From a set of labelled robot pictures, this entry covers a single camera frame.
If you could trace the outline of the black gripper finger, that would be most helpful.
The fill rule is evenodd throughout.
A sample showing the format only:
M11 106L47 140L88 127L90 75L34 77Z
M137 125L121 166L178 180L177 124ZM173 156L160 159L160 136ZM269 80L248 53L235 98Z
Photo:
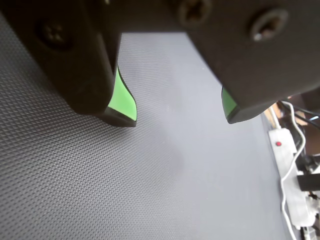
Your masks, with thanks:
M121 35L104 0L3 0L1 13L58 93L80 115L135 127L137 104L118 65Z
M174 11L234 100L230 124L319 87L319 1L177 0Z

